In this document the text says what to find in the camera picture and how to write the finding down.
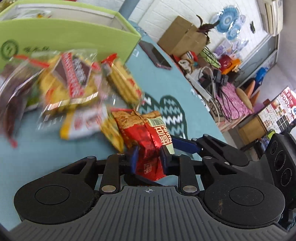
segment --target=yellow snack package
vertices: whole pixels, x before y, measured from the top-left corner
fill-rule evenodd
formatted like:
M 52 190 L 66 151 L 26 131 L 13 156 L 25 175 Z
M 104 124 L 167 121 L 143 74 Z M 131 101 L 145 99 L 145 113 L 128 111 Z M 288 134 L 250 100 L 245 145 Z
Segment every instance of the yellow snack package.
M 119 152 L 123 152 L 123 138 L 113 115 L 107 111 L 103 103 L 69 111 L 60 129 L 60 137 L 73 140 L 91 136 L 100 131 Z
M 114 86 L 123 100 L 133 108 L 136 108 L 144 97 L 129 70 L 124 66 L 117 54 L 112 54 L 102 61 L 102 67 L 106 72 L 107 80 Z
M 104 100 L 108 85 L 93 50 L 40 52 L 33 58 L 46 60 L 49 67 L 39 77 L 43 97 L 42 115 L 54 115 Z

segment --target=green cardboard box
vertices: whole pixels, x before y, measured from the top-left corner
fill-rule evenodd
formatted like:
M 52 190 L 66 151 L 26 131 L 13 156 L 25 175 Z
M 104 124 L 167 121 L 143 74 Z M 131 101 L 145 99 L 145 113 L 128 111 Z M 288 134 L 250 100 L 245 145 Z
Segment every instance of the green cardboard box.
M 31 9 L 51 11 L 50 18 L 16 18 Z M 15 54 L 97 49 L 98 60 L 117 53 L 123 62 L 141 35 L 118 12 L 60 0 L 20 0 L 0 13 L 0 69 Z

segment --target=menu poster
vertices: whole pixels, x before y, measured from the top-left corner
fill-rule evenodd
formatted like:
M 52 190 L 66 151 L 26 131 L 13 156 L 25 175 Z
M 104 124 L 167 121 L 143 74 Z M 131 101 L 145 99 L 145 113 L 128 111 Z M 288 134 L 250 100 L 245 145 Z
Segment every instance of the menu poster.
M 281 133 L 296 118 L 296 94 L 285 88 L 258 116 L 267 131 Z

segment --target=pink cloth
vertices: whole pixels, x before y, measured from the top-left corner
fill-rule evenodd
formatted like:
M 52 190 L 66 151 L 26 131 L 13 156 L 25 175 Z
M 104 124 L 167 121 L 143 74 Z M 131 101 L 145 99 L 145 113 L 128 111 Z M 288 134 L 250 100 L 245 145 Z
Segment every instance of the pink cloth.
M 225 112 L 226 117 L 231 117 L 233 120 L 236 120 L 240 117 L 246 117 L 252 114 L 252 111 L 246 107 L 246 105 L 241 101 L 238 95 L 235 92 L 235 86 L 233 84 L 227 83 L 226 86 L 222 87 L 223 92 L 228 96 L 232 104 L 230 103 L 229 99 L 222 95 L 224 104 L 222 99 L 219 96 L 216 96 L 217 100 L 222 106 L 222 109 Z

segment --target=wooden cabinet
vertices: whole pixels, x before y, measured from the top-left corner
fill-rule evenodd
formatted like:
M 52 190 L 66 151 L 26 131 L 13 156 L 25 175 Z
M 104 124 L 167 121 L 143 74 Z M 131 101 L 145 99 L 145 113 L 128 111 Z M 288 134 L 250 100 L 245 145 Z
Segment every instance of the wooden cabinet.
M 255 116 L 251 121 L 239 129 L 239 135 L 245 145 L 261 138 L 266 134 L 266 132 L 267 130 L 261 123 L 258 116 Z

